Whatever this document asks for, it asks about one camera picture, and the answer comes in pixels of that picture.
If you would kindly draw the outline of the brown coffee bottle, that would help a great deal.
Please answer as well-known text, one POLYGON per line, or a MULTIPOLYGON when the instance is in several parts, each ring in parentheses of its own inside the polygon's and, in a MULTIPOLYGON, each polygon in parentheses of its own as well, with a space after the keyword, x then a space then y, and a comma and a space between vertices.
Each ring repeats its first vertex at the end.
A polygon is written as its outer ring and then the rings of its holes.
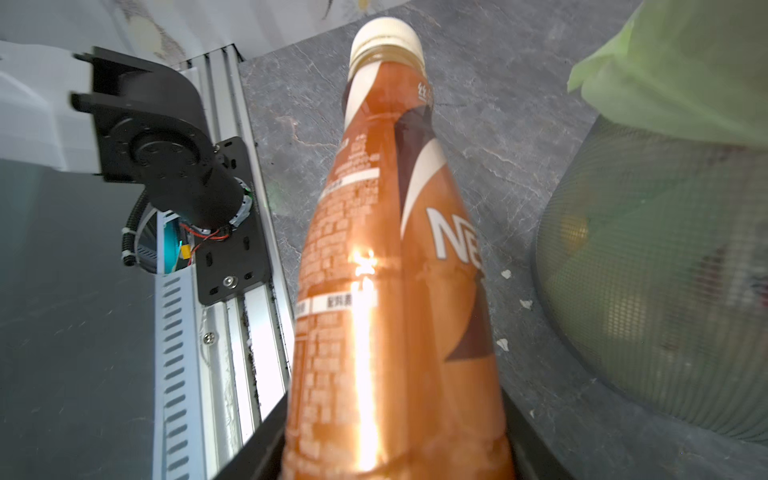
POLYGON ((299 269, 282 475, 511 479, 478 235, 407 23, 358 31, 343 108, 299 269))

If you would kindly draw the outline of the green plastic bin liner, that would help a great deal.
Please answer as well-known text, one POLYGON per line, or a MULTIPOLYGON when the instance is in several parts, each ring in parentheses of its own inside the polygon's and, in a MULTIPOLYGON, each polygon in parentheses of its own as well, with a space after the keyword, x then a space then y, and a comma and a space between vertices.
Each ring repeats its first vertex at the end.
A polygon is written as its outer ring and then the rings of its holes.
POLYGON ((644 1, 567 89, 620 125, 764 149, 767 4, 644 1))

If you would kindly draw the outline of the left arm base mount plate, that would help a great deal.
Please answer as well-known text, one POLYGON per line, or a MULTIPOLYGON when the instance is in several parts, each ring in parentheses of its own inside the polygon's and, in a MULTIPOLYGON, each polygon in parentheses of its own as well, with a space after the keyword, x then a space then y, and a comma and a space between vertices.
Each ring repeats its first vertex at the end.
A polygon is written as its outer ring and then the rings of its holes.
POLYGON ((272 279, 272 268, 256 200, 248 145, 240 137, 217 144, 217 159, 243 190, 250 211, 222 228, 195 252, 198 300, 204 306, 231 299, 272 279))

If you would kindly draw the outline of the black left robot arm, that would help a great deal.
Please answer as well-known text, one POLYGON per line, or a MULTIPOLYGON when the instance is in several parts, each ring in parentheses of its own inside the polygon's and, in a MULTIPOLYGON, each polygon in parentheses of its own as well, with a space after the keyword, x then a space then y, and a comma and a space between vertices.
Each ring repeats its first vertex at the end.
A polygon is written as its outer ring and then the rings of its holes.
POLYGON ((1 157, 139 183, 155 208, 199 229, 236 228, 253 206, 216 152, 195 86, 99 47, 1 44, 1 157))

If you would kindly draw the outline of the green mesh waste bin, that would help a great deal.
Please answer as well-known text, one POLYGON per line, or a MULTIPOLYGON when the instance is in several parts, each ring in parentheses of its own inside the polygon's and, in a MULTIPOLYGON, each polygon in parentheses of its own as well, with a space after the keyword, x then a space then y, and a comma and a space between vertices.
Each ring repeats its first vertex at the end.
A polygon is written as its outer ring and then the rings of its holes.
POLYGON ((598 118, 533 245, 550 322, 633 401, 767 441, 767 152, 598 118))

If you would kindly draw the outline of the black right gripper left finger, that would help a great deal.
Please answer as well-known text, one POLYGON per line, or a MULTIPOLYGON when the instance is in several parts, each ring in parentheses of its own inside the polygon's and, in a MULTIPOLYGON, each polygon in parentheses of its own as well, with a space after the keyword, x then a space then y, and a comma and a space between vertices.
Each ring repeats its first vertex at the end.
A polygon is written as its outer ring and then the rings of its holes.
POLYGON ((287 412, 288 394, 285 394, 253 436, 214 479, 281 479, 287 412))

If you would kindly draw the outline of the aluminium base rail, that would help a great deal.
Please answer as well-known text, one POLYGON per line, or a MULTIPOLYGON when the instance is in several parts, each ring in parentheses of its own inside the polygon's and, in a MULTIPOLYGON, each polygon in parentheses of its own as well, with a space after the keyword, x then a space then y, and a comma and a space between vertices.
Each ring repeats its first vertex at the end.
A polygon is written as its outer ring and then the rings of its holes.
POLYGON ((216 141, 241 138, 252 172, 270 280, 196 311, 206 476, 214 478, 286 406, 293 354, 290 299, 278 252, 258 147, 239 72, 228 45, 192 59, 198 90, 216 141))

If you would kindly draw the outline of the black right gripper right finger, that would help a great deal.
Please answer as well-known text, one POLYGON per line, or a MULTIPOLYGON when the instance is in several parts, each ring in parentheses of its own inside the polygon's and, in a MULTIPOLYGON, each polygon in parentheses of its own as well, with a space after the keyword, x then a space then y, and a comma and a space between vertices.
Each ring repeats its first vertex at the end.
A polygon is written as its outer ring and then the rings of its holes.
POLYGON ((511 447, 516 478, 573 480, 573 475, 547 447, 509 394, 505 390, 501 392, 506 416, 506 435, 511 447))

